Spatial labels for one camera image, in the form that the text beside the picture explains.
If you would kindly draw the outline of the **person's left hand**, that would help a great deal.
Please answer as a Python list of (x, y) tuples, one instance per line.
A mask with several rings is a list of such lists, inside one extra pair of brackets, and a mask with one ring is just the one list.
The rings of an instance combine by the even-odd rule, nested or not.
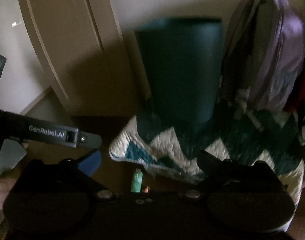
[(13, 169), (8, 170), (0, 176), (0, 211), (3, 208), (3, 204), (9, 195), (11, 189), (14, 187), (18, 178), (20, 177), (20, 170)]

